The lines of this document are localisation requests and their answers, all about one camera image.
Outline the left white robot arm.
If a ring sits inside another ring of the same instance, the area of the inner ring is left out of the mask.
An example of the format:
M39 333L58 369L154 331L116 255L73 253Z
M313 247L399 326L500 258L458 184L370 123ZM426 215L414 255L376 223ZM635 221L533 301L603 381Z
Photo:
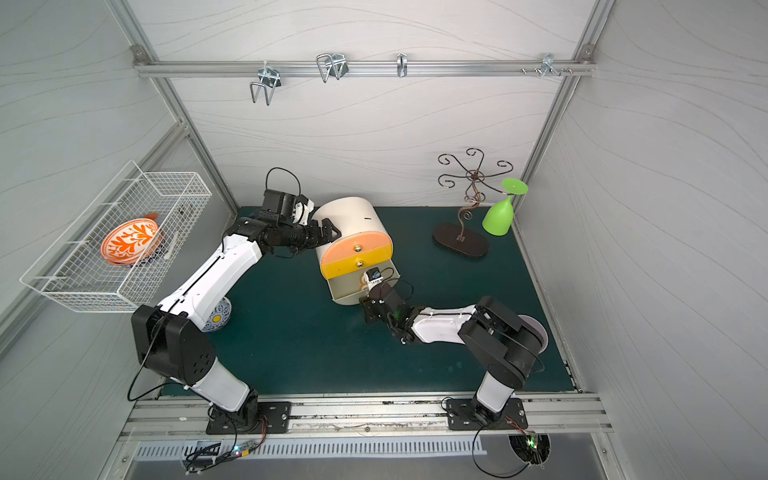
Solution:
M204 328L225 295L264 255L277 247L296 254L332 243L341 231L331 220L311 220L303 194L267 189L261 208L238 218L211 256L156 306L131 316L139 369L176 382L219 410L250 422L258 393L219 360Z

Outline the yellow drawer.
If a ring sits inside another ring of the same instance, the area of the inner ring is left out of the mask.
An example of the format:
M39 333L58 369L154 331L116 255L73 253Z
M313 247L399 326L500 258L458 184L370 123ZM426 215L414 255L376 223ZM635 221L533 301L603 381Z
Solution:
M389 261L393 249L380 247L370 251L353 252L351 256L336 260L323 260L320 264L322 275L330 280L353 272L363 271L380 263Z

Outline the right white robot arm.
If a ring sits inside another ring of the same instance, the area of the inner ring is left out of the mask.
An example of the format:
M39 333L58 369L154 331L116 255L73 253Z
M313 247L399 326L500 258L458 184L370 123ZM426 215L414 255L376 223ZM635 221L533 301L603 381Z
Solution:
M451 343L466 347L485 368L472 399L474 416L485 424L501 417L549 344L548 333L538 320L515 313L491 296L457 309L411 307L393 287L380 283L360 305L367 323L384 323L405 345Z

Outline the cream round drawer cabinet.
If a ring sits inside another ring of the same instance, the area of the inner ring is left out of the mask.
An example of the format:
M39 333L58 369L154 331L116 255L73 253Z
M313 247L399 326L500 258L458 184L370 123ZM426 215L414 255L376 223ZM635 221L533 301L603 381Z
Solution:
M313 220L318 222L324 218L329 218L336 226L336 229L340 231L339 238L365 231L382 231L387 233L373 205L361 197L345 197L326 203L312 217Z

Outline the grey bottom drawer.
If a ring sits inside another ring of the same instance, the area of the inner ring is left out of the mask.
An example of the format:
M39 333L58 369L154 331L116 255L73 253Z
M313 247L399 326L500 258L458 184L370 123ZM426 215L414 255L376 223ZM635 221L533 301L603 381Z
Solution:
M359 301L366 298L369 294L367 273L373 269L376 269L380 274L380 279L374 280L375 284L386 281L394 286L400 279L400 272L391 260L373 266L366 266L357 272L328 280L327 284L332 300L342 306L358 305Z

